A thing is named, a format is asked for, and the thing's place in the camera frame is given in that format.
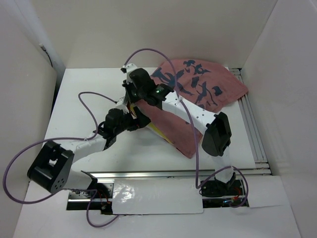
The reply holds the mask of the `cream yellow pillow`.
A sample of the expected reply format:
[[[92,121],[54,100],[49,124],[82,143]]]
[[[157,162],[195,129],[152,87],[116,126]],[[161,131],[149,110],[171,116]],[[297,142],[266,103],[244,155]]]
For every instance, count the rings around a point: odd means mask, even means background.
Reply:
[[[132,115],[137,118],[136,109],[139,109],[134,104],[130,104],[128,106],[129,111],[132,113]],[[152,122],[150,122],[147,127],[151,129],[155,134],[159,135],[161,138],[163,138],[166,142],[172,145],[172,142],[156,127]]]

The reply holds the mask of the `pink red patterned pillowcase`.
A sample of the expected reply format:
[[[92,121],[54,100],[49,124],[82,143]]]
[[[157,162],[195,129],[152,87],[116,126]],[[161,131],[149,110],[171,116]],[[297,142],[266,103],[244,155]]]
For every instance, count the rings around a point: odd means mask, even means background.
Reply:
[[[180,95],[207,111],[217,113],[244,96],[247,86],[229,70],[215,62],[198,59],[173,59],[165,61],[151,75],[156,84],[173,88],[178,84]],[[163,138],[191,159],[195,143],[191,126],[181,118],[148,105],[144,100],[136,106],[150,118]]]

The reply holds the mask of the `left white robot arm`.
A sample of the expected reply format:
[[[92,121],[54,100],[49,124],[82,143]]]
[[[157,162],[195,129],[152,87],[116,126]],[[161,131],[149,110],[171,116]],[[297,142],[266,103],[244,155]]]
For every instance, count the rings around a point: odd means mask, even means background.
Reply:
[[[105,120],[93,131],[94,138],[83,141],[54,140],[46,142],[27,176],[42,188],[55,194],[62,189],[79,190],[85,197],[94,197],[98,192],[98,180],[86,171],[74,171],[72,165],[89,155],[109,148],[122,132],[140,128],[139,120],[121,109],[111,109]]]

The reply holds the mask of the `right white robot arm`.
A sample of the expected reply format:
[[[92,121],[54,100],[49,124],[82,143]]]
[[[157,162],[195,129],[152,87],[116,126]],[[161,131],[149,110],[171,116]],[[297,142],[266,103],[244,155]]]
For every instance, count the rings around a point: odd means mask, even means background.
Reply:
[[[228,194],[235,180],[234,169],[226,154],[232,136],[228,116],[222,112],[209,112],[171,87],[156,84],[145,69],[134,64],[124,65],[121,70],[126,74],[123,82],[126,97],[140,111],[135,115],[148,117],[157,133],[174,144],[189,138],[189,131],[185,128],[189,123],[195,145],[198,146],[198,135],[201,135],[202,149],[213,158],[217,191]]]

